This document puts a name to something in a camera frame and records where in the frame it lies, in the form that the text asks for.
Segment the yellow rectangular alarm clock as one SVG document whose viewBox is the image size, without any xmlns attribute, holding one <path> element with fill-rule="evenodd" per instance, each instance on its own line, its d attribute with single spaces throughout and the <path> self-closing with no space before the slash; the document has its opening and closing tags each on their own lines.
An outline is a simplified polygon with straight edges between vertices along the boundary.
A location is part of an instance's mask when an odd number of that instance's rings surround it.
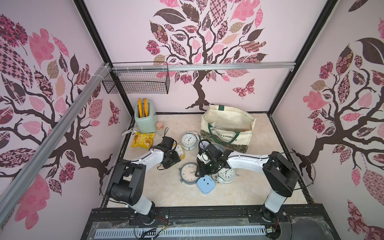
<svg viewBox="0 0 384 240">
<path fill-rule="evenodd" d="M 185 151 L 184 151 L 181 143 L 175 144 L 174 149 L 177 152 L 177 154 L 179 155 L 181 160 L 183 160 L 186 157 Z"/>
</svg>

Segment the grey round pastel clock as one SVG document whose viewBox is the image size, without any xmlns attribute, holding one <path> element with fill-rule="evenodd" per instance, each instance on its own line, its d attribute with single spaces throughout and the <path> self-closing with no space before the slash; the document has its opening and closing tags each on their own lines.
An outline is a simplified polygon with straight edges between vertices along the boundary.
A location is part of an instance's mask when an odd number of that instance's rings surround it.
<svg viewBox="0 0 384 240">
<path fill-rule="evenodd" d="M 181 182 L 187 185 L 194 185 L 199 177 L 195 176 L 198 165 L 196 163 L 186 163 L 180 168 Z"/>
</svg>

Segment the canvas tote bag green handles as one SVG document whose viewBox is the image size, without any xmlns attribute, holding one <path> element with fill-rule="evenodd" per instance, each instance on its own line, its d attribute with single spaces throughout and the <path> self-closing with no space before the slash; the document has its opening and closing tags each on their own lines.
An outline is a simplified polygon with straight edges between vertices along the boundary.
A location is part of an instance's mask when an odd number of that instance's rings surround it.
<svg viewBox="0 0 384 240">
<path fill-rule="evenodd" d="M 201 136 L 240 153 L 246 153 L 253 135 L 256 118 L 238 108 L 210 105 L 202 115 Z"/>
</svg>

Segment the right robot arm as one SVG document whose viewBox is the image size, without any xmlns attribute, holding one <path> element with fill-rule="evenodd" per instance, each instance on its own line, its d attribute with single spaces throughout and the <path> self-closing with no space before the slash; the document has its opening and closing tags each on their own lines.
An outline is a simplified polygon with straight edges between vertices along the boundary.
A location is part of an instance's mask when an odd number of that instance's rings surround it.
<svg viewBox="0 0 384 240">
<path fill-rule="evenodd" d="M 223 169 L 244 169 L 264 174 L 271 191 L 264 203 L 268 213 L 280 211 L 287 198 L 290 198 L 300 178 L 297 168 L 285 158 L 283 153 L 272 152 L 269 155 L 249 155 L 231 149 L 221 151 L 213 144 L 200 150 L 197 155 L 198 178 L 217 174 Z"/>
</svg>

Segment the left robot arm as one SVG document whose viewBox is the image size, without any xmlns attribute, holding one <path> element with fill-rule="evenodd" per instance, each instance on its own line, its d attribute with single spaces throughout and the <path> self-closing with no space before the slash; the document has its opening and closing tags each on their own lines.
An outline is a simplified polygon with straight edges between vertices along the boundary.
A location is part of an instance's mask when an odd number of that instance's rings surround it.
<svg viewBox="0 0 384 240">
<path fill-rule="evenodd" d="M 155 204 L 144 195 L 146 172 L 153 167 L 167 170 L 180 162 L 176 151 L 177 142 L 171 137 L 163 137 L 160 144 L 134 160 L 122 160 L 112 171 L 110 182 L 106 189 L 106 197 L 112 203 L 125 204 L 128 208 L 143 216 L 153 216 Z"/>
</svg>

